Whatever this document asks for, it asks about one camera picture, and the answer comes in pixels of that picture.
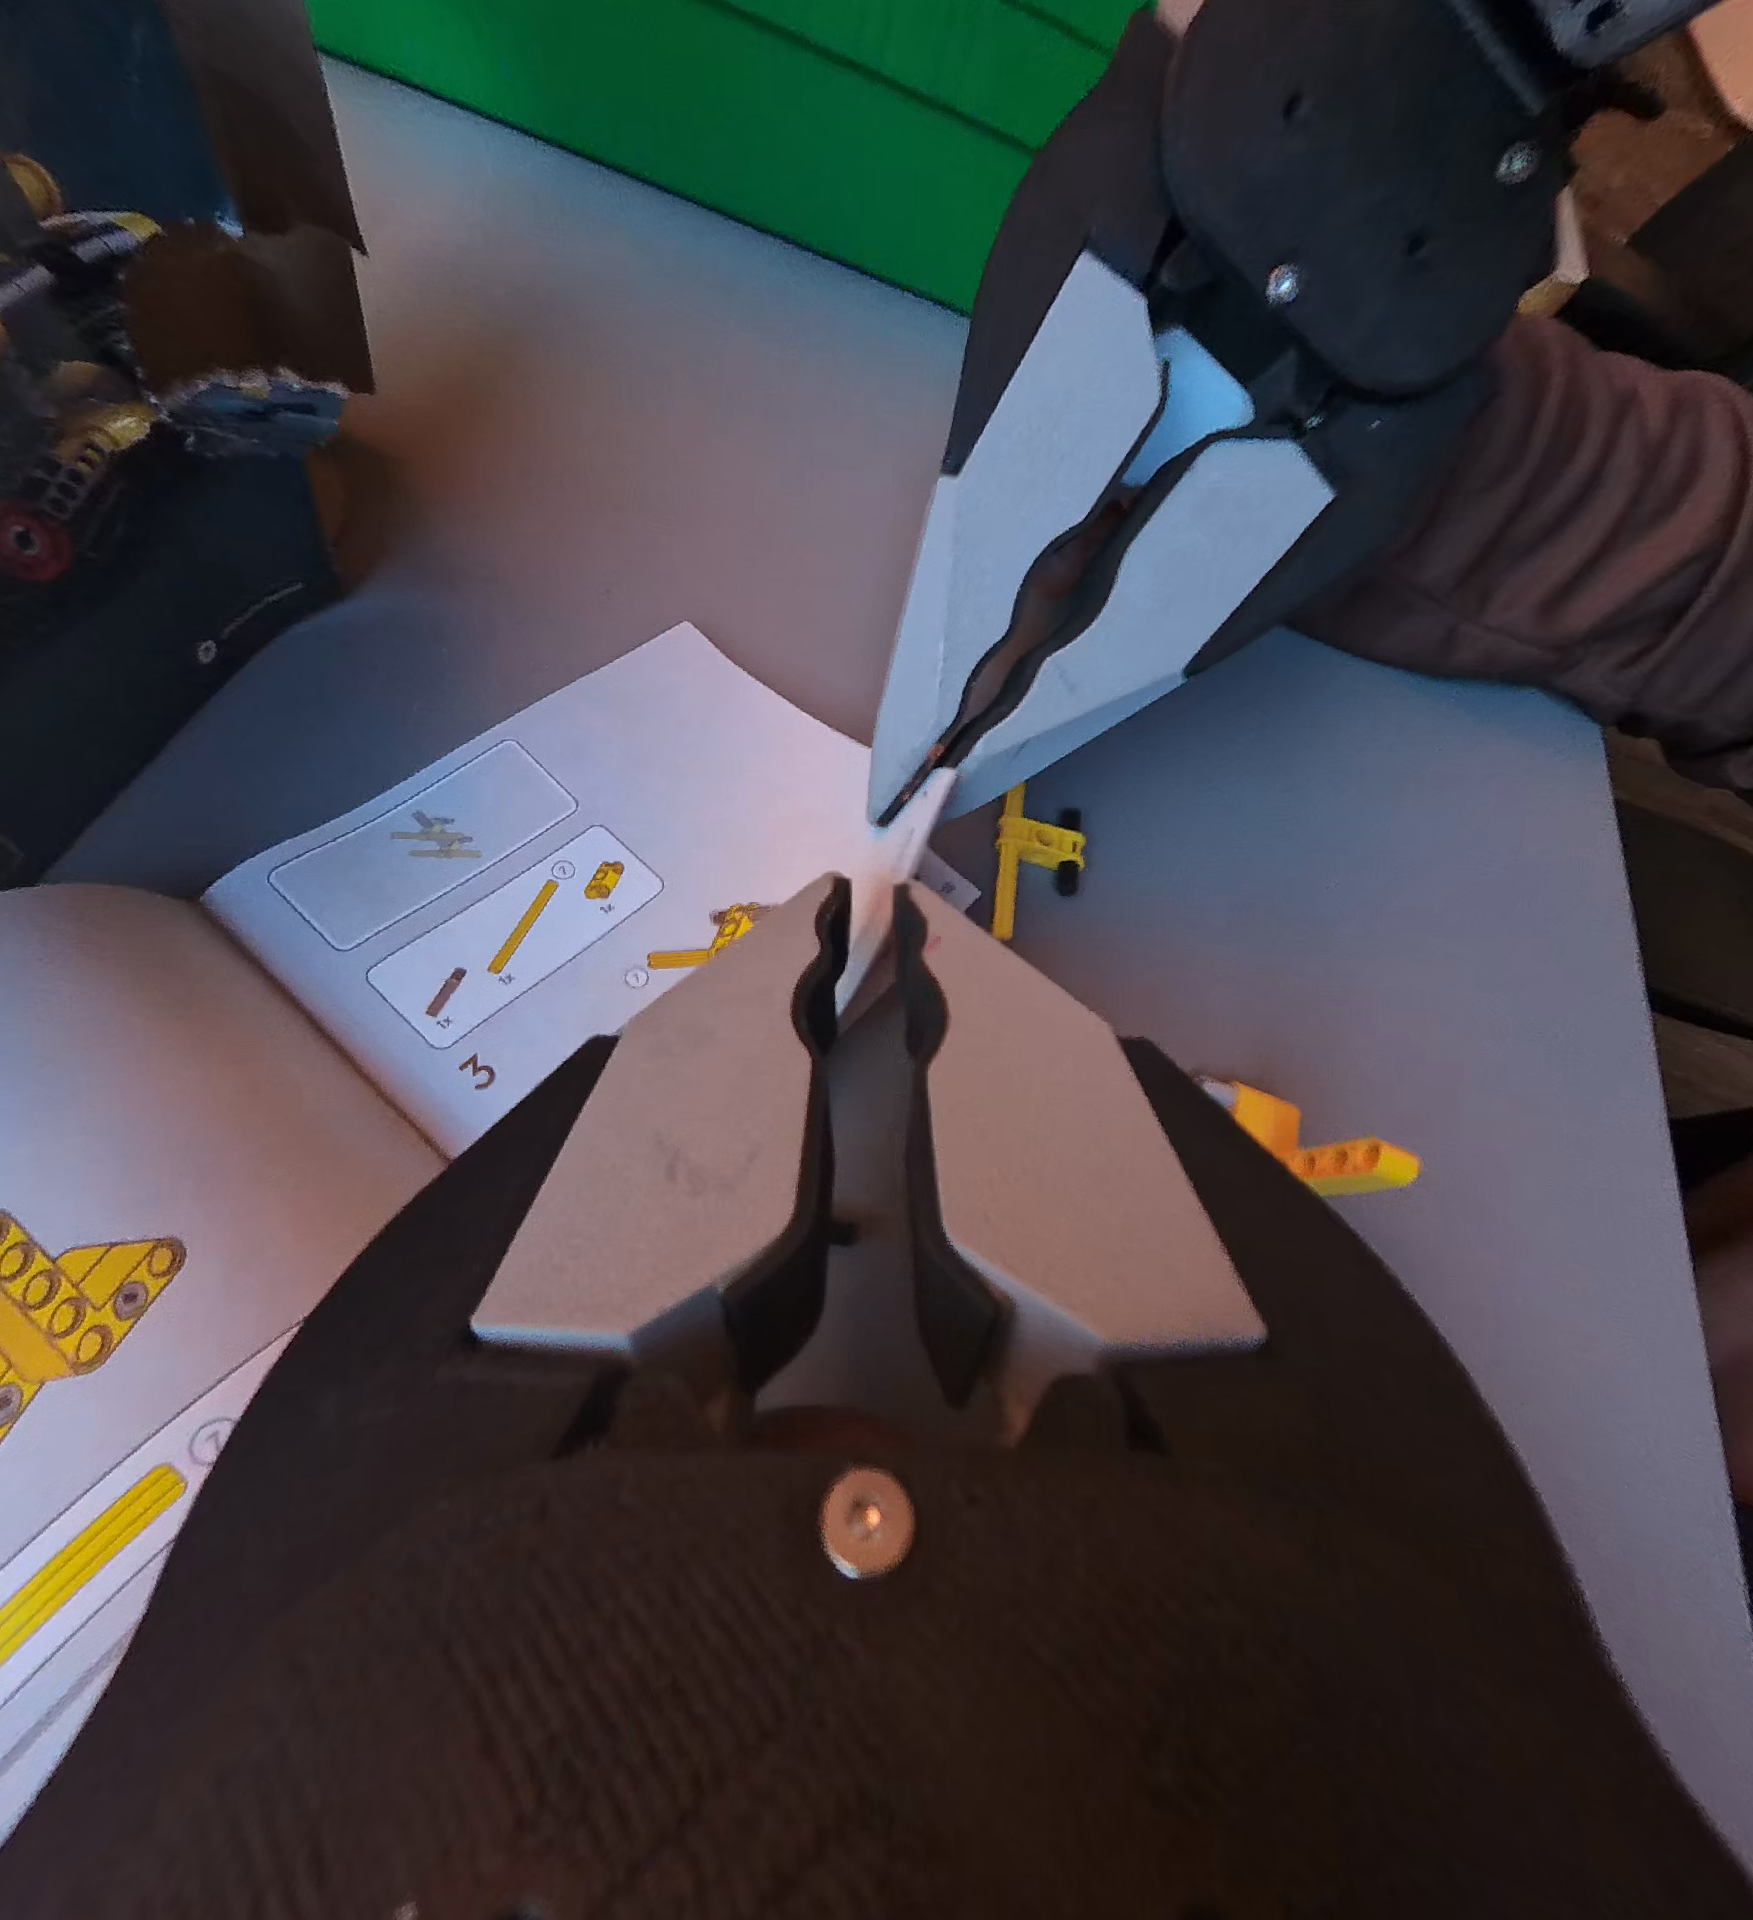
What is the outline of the dark lego set box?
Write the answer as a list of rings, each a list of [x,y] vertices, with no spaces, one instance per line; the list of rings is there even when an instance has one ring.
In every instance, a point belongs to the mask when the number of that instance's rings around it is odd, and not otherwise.
[[[0,887],[336,597],[360,251],[307,6],[0,2]]]

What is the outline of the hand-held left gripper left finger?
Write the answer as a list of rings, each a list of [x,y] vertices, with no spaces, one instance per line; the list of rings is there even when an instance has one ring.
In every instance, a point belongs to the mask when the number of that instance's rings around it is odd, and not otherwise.
[[[825,1304],[825,1055],[852,889],[825,875],[634,1017],[475,1309],[489,1347],[751,1394]]]

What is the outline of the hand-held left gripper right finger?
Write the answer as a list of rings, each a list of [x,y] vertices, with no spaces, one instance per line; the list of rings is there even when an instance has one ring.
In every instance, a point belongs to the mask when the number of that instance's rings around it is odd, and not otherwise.
[[[1265,1322],[1112,1026],[921,885],[893,900],[915,1326],[941,1396],[1257,1350]]]

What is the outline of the green plastic bin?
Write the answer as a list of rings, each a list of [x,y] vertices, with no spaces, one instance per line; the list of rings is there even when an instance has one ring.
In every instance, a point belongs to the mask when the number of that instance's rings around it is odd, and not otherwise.
[[[309,2],[317,45],[970,312],[1127,2]]]

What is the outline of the yellow lego axle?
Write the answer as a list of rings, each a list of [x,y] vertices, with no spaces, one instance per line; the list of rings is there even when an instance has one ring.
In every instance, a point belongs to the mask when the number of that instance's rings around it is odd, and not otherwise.
[[[1045,853],[1045,830],[1026,813],[1026,791],[1028,785],[1016,785],[1006,794],[994,829],[997,875],[989,931],[999,944],[1015,938],[1021,867],[1040,865]]]

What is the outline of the dark brown furniture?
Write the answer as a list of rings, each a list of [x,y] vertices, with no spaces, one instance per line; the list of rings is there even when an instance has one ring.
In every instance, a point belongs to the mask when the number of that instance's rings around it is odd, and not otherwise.
[[[1753,805],[1606,738],[1628,900],[1676,1116],[1753,1107]]]

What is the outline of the person's right forearm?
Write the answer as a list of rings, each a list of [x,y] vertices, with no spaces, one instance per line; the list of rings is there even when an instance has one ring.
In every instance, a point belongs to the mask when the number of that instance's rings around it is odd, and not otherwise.
[[[1753,805],[1753,398],[1521,316],[1421,514],[1297,635],[1547,688]]]

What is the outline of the yellow lego beam assembly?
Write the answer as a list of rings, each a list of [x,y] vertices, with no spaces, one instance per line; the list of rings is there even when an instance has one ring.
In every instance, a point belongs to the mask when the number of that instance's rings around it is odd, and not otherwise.
[[[1421,1159],[1378,1137],[1302,1145],[1301,1109],[1241,1080],[1192,1075],[1235,1121],[1322,1197],[1374,1195],[1411,1189]]]

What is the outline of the white instruction booklet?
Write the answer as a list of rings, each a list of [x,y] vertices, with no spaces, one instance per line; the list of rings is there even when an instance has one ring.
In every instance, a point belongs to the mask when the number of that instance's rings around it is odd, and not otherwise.
[[[199,901],[0,891],[0,1845],[291,1332],[590,1037],[869,845],[691,624]]]

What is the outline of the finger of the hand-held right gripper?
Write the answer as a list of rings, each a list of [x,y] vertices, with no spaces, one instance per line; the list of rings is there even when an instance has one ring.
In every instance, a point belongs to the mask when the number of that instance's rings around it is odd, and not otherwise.
[[[963,467],[934,488],[874,726],[871,824],[934,769],[1033,564],[1092,516],[1160,409],[1147,298],[1083,253]]]
[[[1295,429],[1188,334],[1154,334],[1164,409],[1100,507],[1033,564],[1006,639],[908,800],[967,813],[1176,690],[1335,503]]]

